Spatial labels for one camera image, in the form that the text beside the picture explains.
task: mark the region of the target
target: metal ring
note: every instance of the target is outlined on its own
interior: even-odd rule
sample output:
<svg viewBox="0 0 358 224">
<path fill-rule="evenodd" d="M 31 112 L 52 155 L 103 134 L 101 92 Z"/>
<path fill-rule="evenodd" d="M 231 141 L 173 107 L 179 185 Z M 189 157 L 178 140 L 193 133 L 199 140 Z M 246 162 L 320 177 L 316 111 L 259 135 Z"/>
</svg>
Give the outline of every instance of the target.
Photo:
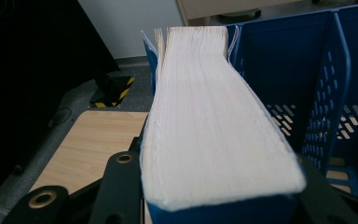
<svg viewBox="0 0 358 224">
<path fill-rule="evenodd" d="M 28 206 L 30 208 L 43 208 L 52 202 L 57 198 L 57 193 L 54 190 L 44 190 L 38 194 L 36 194 L 34 197 L 31 198 L 31 200 L 28 202 Z"/>
<path fill-rule="evenodd" d="M 127 163 L 132 161 L 132 155 L 130 154 L 123 154 L 116 158 L 118 163 Z"/>
</svg>

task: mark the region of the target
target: blue plastic crate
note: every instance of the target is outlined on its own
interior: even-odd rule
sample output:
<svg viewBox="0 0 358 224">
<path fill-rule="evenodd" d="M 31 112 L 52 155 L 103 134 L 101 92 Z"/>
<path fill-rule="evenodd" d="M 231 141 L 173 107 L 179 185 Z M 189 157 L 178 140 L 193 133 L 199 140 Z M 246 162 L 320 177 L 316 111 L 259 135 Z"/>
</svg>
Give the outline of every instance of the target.
<svg viewBox="0 0 358 224">
<path fill-rule="evenodd" d="M 231 24 L 229 43 L 236 27 L 233 67 L 294 151 L 358 197 L 358 5 Z"/>
</svg>

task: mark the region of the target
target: floor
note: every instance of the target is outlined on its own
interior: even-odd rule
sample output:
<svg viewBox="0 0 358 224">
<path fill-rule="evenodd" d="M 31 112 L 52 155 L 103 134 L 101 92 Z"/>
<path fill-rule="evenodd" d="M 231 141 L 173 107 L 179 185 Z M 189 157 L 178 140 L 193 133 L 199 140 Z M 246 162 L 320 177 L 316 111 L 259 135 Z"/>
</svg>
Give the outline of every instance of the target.
<svg viewBox="0 0 358 224">
<path fill-rule="evenodd" d="M 265 7 L 261 9 L 261 16 L 257 20 L 276 18 L 281 16 L 296 15 L 329 8 L 345 7 L 355 4 L 354 0 L 322 0 L 318 4 L 312 4 L 309 0 L 299 1 L 281 6 Z M 226 24 L 227 21 L 219 17 L 213 17 L 211 25 Z M 86 82 L 63 97 L 56 116 L 52 119 L 51 130 L 46 136 L 45 143 L 37 150 L 28 168 L 21 175 L 10 175 L 0 188 L 0 223 L 10 212 L 19 199 L 25 195 L 39 177 L 55 150 L 63 138 L 71 129 L 77 117 L 86 110 L 121 110 L 147 112 L 153 102 L 150 90 L 150 68 L 144 60 L 135 63 L 131 59 L 117 60 L 123 75 L 135 77 L 129 94 L 120 107 L 92 108 L 89 101 L 92 94 L 97 91 L 94 81 Z"/>
</svg>

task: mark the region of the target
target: book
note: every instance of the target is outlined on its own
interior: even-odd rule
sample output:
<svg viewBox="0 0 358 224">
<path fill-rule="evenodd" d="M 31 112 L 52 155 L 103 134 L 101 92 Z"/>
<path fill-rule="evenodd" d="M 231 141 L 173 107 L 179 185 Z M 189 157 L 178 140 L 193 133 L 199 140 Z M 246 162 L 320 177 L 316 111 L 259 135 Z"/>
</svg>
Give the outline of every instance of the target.
<svg viewBox="0 0 358 224">
<path fill-rule="evenodd" d="M 156 30 L 156 92 L 141 150 L 153 223 L 289 222 L 306 178 L 227 61 L 225 26 Z"/>
</svg>

